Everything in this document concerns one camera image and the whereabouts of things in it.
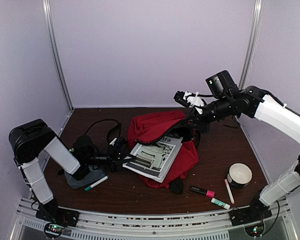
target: red backpack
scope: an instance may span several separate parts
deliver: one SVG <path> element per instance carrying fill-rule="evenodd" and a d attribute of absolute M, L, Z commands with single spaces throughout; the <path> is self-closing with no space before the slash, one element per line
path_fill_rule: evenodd
<path fill-rule="evenodd" d="M 181 110 L 156 112 L 134 117 L 127 135 L 130 149 L 137 142 L 140 144 L 150 144 L 159 141 L 171 130 L 178 129 L 180 127 L 179 124 L 185 117 L 185 113 Z M 142 175 L 139 175 L 140 179 L 149 187 L 156 189 L 162 187 L 169 188 L 170 183 L 179 177 L 180 179 L 184 179 L 187 176 L 187 172 L 199 161 L 194 140 L 194 138 L 191 138 L 182 143 L 182 147 L 162 183 Z"/>

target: cup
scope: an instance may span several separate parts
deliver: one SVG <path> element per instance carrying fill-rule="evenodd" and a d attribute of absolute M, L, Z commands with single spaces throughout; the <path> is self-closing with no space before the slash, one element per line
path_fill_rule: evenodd
<path fill-rule="evenodd" d="M 245 187 L 252 179 L 252 171 L 243 163 L 235 163 L 229 168 L 226 179 L 234 188 Z"/>

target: gray pouch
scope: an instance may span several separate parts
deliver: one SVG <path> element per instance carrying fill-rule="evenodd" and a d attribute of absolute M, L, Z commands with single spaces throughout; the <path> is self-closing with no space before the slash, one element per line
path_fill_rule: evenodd
<path fill-rule="evenodd" d="M 98 181 L 99 179 L 102 179 L 106 176 L 106 172 L 103 167 L 99 167 L 97 169 L 93 169 L 92 166 L 89 166 L 90 173 L 84 177 L 84 179 L 78 181 L 75 180 L 69 173 L 66 171 L 64 172 L 66 181 L 68 182 L 69 186 L 72 189 L 78 189 L 86 185 L 91 185 Z"/>

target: pen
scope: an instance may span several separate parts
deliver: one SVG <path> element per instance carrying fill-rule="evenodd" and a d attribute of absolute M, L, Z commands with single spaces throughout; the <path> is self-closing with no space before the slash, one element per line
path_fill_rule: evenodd
<path fill-rule="evenodd" d="M 228 182 L 227 179 L 225 179 L 224 182 L 225 182 L 225 185 L 226 185 L 226 189 L 228 190 L 230 201 L 231 201 L 232 204 L 235 204 L 234 196 L 232 196 L 232 192 L 231 192 L 231 189 L 230 189 L 230 186 L 229 186 L 229 182 Z"/>
<path fill-rule="evenodd" d="M 100 180 L 96 181 L 94 184 L 88 186 L 86 189 L 84 189 L 86 192 L 89 191 L 90 189 L 94 188 L 95 186 L 99 185 L 100 183 L 102 183 L 103 181 L 107 180 L 109 178 L 109 176 L 105 176 L 103 178 L 101 178 Z"/>

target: book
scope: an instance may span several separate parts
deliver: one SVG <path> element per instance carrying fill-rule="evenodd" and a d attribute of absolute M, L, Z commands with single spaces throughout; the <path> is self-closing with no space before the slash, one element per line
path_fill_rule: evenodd
<path fill-rule="evenodd" d="M 151 145 L 137 143 L 130 153 L 136 159 L 122 166 L 162 183 L 179 153 L 182 139 L 167 135 Z"/>

